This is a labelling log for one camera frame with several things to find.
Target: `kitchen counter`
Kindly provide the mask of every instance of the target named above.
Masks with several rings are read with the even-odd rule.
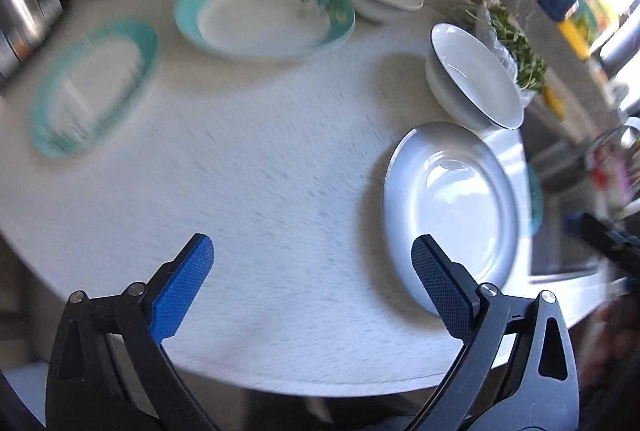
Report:
[[[175,0],[75,0],[0,106],[0,229],[61,296],[146,281],[193,233],[216,262],[180,331],[178,367],[264,391],[380,395],[437,384],[460,342],[404,292],[388,263],[380,195],[388,159],[416,125],[450,118],[424,77],[430,27],[466,0],[425,0],[407,21],[358,21],[340,50],[300,63],[203,53]],[[162,42],[152,93],[101,146],[67,162],[37,154],[34,92],[69,43],[116,16]],[[605,271],[530,281],[529,193],[517,132],[485,142],[510,178],[520,237],[503,291],[555,292],[567,324],[605,296]],[[507,360],[505,339],[495,364]]]

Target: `teal-rimmed plate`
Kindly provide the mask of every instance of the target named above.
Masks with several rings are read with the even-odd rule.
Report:
[[[50,158],[94,146],[142,95],[158,53],[158,34],[136,20],[109,23],[72,45],[36,94],[34,146]]]
[[[175,21],[199,48],[233,59],[298,59],[344,44],[349,0],[178,0]]]

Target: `green herbs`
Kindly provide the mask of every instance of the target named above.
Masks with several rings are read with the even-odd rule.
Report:
[[[542,91],[545,86],[546,63],[529,45],[524,33],[509,22],[502,6],[489,8],[491,23],[504,45],[518,63],[518,85],[523,90]]]

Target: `plastic bag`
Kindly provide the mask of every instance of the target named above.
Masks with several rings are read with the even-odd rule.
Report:
[[[471,32],[490,52],[496,56],[500,64],[511,77],[513,85],[518,90],[522,107],[529,106],[529,103],[537,95],[533,90],[522,90],[518,85],[518,63],[515,61],[508,49],[498,40],[498,35],[491,24],[491,14],[489,8],[499,6],[498,0],[482,0],[479,6],[457,6],[450,14],[451,19],[461,28]]]

